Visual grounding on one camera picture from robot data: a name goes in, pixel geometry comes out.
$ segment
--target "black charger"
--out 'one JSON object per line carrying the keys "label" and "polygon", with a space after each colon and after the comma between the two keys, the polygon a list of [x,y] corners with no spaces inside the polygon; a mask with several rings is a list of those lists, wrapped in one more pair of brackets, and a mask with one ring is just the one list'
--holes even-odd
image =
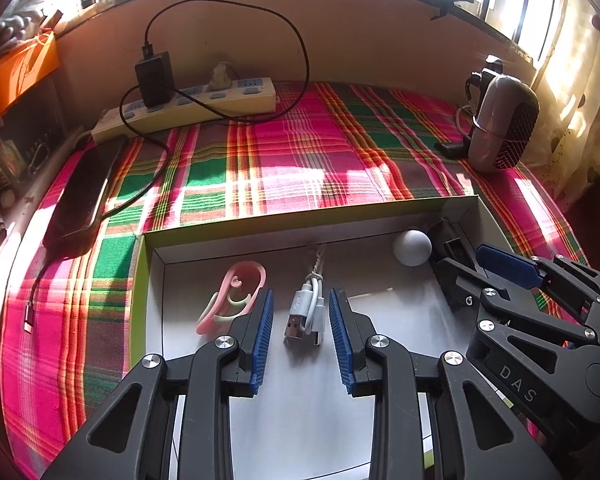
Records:
{"label": "black charger", "polygon": [[168,103],[175,86],[169,53],[154,54],[151,44],[145,44],[142,55],[144,59],[136,63],[136,78],[144,106],[153,108]]}

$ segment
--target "white curtain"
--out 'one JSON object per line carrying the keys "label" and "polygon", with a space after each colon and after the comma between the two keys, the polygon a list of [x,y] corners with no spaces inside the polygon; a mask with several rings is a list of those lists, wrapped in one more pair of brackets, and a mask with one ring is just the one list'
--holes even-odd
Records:
{"label": "white curtain", "polygon": [[588,0],[558,0],[556,11],[532,84],[540,115],[522,160],[566,210],[600,174],[600,17]]}

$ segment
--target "power strip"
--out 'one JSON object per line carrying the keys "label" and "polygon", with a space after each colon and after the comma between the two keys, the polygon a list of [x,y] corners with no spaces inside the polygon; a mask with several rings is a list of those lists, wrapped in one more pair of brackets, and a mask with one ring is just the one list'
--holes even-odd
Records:
{"label": "power strip", "polygon": [[[231,88],[226,90],[210,91],[208,85],[203,85],[182,91],[232,117],[276,111],[276,90],[268,77],[232,81]],[[142,101],[135,101],[124,105],[122,109],[126,122],[142,133],[159,132],[218,118],[215,113],[178,94],[164,105],[146,108]],[[91,135],[96,144],[117,136],[135,136],[120,119],[118,108],[105,113]]]}

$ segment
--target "pink plastic clip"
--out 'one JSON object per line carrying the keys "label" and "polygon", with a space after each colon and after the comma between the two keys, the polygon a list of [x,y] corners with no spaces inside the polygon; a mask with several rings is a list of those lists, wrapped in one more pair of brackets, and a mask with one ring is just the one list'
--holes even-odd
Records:
{"label": "pink plastic clip", "polygon": [[[250,313],[256,301],[258,291],[264,285],[267,273],[258,262],[238,262],[224,275],[220,291],[216,292],[198,319],[196,332],[208,334],[215,332],[220,325],[231,323],[236,317]],[[231,293],[234,289],[253,290],[243,300],[234,300]],[[227,316],[231,308],[240,308],[238,314]]]}

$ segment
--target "wall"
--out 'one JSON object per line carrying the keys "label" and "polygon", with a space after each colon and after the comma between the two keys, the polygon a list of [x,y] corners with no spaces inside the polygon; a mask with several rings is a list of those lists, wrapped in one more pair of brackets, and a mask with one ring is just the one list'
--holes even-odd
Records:
{"label": "wall", "polygon": [[[144,27],[176,0],[131,0],[99,13],[59,38],[56,85],[69,126],[92,127],[136,84]],[[237,0],[287,16],[304,37],[311,79],[402,88],[465,104],[464,80],[488,54],[506,72],[531,82],[535,69],[510,43],[418,0]],[[168,50],[178,86],[208,81],[214,65],[231,62],[241,77],[301,80],[298,42],[282,20],[221,4],[186,4],[151,30],[156,52]]]}

